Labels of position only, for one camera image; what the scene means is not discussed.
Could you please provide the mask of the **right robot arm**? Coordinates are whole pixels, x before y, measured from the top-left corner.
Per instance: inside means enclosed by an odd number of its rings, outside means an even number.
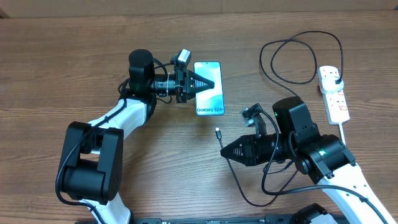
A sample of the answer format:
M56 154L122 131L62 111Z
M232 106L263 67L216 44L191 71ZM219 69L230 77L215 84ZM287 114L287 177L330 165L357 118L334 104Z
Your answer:
M370 188L356 158L338 136L320 134L307 105L298 96L272 106L274 116L259 104L242 110L241 116L255 134L243 135L221 148L228 162L245 166L264 164L261 189L273 197L322 190L342 211L348 223L394 223L395 220ZM313 185L296 189L266 189L272 163L290 160L296 171Z

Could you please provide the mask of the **blue Galaxy smartphone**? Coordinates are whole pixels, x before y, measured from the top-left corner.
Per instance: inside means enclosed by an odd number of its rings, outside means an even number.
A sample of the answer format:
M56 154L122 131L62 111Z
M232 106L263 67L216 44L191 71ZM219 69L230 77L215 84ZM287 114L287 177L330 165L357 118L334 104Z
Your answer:
M199 116L224 115L224 95L219 62L195 62L194 72L199 76L213 81L215 86L196 94L196 114Z

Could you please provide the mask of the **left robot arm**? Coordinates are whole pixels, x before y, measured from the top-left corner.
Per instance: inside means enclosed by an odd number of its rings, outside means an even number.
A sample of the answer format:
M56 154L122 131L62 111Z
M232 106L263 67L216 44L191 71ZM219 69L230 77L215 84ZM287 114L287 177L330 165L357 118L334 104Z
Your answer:
M66 131L55 181L59 201L86 207L95 223L134 223L119 189L124 140L153 115L158 101L168 96L184 103L215 83L188 70L191 51L182 49L170 60L173 73L146 49L129 54L129 78L118 86L117 105L88 123L72 122Z

